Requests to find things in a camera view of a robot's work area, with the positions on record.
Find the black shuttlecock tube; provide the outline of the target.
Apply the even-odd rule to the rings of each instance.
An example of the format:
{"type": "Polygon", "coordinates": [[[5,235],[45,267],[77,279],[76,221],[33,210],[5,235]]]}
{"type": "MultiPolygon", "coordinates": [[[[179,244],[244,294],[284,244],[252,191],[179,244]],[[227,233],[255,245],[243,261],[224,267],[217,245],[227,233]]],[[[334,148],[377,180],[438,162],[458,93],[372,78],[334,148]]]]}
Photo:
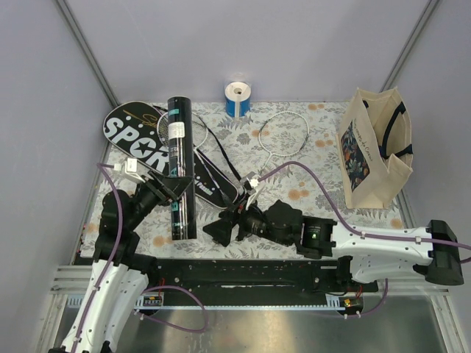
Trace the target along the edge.
{"type": "MultiPolygon", "coordinates": [[[[184,96],[168,99],[169,175],[194,177],[194,145],[191,100],[184,96]]],[[[181,199],[171,203],[173,240],[196,238],[195,186],[190,184],[181,199]]]]}

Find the white strung badminton racket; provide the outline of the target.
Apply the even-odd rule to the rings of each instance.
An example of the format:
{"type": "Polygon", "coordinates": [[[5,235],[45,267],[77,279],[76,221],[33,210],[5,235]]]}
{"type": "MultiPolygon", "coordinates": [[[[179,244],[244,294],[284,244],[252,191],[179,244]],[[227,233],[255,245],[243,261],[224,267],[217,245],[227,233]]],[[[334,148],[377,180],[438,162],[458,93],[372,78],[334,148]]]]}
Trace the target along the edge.
{"type": "Polygon", "coordinates": [[[193,117],[196,193],[212,205],[226,209],[237,200],[238,188],[199,150],[208,138],[209,129],[197,114],[193,117]]]}

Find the black sport racket cover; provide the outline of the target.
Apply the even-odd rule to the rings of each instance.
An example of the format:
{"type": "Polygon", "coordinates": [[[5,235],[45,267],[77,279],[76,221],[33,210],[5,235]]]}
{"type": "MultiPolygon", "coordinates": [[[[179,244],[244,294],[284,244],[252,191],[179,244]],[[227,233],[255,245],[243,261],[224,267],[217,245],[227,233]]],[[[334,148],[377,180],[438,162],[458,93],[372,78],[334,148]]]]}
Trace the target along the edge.
{"type": "Polygon", "coordinates": [[[112,110],[103,123],[105,137],[120,151],[160,174],[169,172],[169,150],[158,136],[166,109],[131,101],[112,110]]]}

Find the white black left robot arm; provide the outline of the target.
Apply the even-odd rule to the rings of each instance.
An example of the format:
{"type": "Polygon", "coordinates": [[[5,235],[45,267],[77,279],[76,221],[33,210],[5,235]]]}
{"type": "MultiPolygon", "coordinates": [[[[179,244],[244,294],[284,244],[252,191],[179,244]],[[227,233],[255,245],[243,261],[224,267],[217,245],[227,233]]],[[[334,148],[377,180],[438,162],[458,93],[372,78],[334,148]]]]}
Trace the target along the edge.
{"type": "Polygon", "coordinates": [[[115,352],[124,326],[144,290],[160,281],[157,260],[137,254],[137,226],[157,206],[181,199],[189,176],[152,173],[141,177],[132,196],[111,188],[103,198],[90,280],[72,327],[54,352],[115,352]]]}

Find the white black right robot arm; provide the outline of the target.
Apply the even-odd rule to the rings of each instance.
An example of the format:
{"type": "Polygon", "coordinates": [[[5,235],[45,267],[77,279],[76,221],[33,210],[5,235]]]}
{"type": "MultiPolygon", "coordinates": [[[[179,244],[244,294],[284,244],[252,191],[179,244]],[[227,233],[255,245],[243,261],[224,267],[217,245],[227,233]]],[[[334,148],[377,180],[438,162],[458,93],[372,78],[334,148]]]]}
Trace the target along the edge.
{"type": "Polygon", "coordinates": [[[203,230],[215,242],[228,246],[234,227],[238,228],[237,240],[256,235],[295,246],[298,254],[312,260],[346,260],[347,265],[335,272],[336,285],[345,291],[360,283],[407,274],[420,275],[435,285],[464,284],[457,237],[444,221],[432,220],[425,227],[412,229],[357,227],[306,216],[276,201],[265,211],[254,204],[225,210],[203,230]]]}

